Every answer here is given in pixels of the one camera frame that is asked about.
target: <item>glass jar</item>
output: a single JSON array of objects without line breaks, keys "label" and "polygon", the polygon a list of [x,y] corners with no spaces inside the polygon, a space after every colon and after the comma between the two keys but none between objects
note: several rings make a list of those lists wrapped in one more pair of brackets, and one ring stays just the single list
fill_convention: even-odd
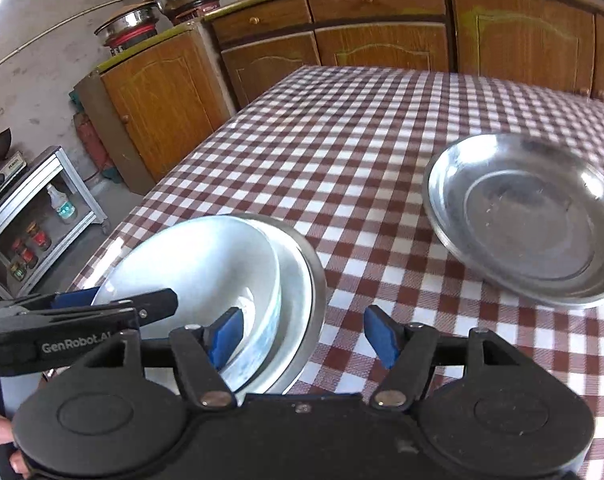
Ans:
[{"label": "glass jar", "polygon": [[29,226],[26,228],[26,233],[43,251],[46,251],[49,247],[51,247],[51,238],[48,237],[48,235],[36,222],[31,222],[29,224]]},{"label": "glass jar", "polygon": [[27,267],[29,267],[29,269],[32,269],[38,264],[39,258],[35,256],[35,253],[26,246],[21,238],[18,238],[15,242],[13,242],[11,248],[15,254],[24,260],[24,263],[27,265]]},{"label": "glass jar", "polygon": [[9,272],[16,280],[21,282],[26,276],[26,267],[21,262],[13,262],[9,267]]}]

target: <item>black circular disc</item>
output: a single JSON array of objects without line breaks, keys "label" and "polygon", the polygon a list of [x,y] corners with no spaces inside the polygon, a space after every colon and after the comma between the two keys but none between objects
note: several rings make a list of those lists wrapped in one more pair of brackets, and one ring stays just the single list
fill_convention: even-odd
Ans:
[{"label": "black circular disc", "polygon": [[181,436],[186,409],[165,387],[118,368],[66,373],[13,418],[16,444],[45,470],[80,478],[121,474],[161,457]]},{"label": "black circular disc", "polygon": [[432,446],[468,470],[500,477],[549,475],[581,463],[594,433],[586,403],[551,375],[486,367],[420,403]]}]

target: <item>steel plate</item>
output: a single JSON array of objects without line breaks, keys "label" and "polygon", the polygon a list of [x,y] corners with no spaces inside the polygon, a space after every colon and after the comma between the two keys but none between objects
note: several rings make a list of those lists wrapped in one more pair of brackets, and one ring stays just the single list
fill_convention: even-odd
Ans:
[{"label": "steel plate", "polygon": [[320,340],[326,313],[326,276],[309,241],[285,222],[249,213],[234,216],[263,226],[277,252],[282,287],[279,328],[271,352],[236,396],[241,400],[247,393],[283,394],[297,380]]},{"label": "steel plate", "polygon": [[422,196],[445,247],[488,280],[549,306],[604,303],[604,176],[568,150],[467,137],[432,158]]}]

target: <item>shelf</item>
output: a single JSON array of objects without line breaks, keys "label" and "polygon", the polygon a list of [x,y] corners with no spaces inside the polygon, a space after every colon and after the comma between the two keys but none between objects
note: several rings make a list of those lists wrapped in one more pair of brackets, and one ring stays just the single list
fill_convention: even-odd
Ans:
[{"label": "shelf", "polygon": [[11,223],[18,213],[44,188],[63,168],[56,156],[56,151],[49,148],[35,160],[26,172],[12,185],[0,199],[0,234]]},{"label": "shelf", "polygon": [[40,259],[34,269],[27,268],[27,275],[22,282],[17,281],[7,270],[7,287],[13,297],[18,298],[28,294],[31,289],[41,280],[42,276],[55,263],[60,255],[69,247],[71,243],[84,231],[89,224],[95,222],[95,213],[84,203],[81,197],[69,195],[69,200],[76,206],[77,218],[73,224],[64,224],[64,222],[51,209],[51,215],[39,219],[40,227],[51,238],[51,247],[47,251],[34,249],[34,244],[29,243],[29,248]]}]

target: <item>checkered tablecloth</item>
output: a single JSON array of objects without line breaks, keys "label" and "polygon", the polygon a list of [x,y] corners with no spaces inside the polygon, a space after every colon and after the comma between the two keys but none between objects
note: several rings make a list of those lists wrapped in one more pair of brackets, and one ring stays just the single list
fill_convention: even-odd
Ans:
[{"label": "checkered tablecloth", "polygon": [[282,219],[315,247],[329,287],[320,343],[293,392],[370,395],[385,373],[362,331],[370,303],[443,332],[485,326],[586,399],[596,429],[581,474],[604,478],[604,306],[533,308],[482,282],[437,240],[421,206],[429,158],[496,130],[561,144],[604,173],[602,103],[454,74],[301,68],[168,174],[74,287],[101,283],[131,248],[176,222],[233,211]]}]

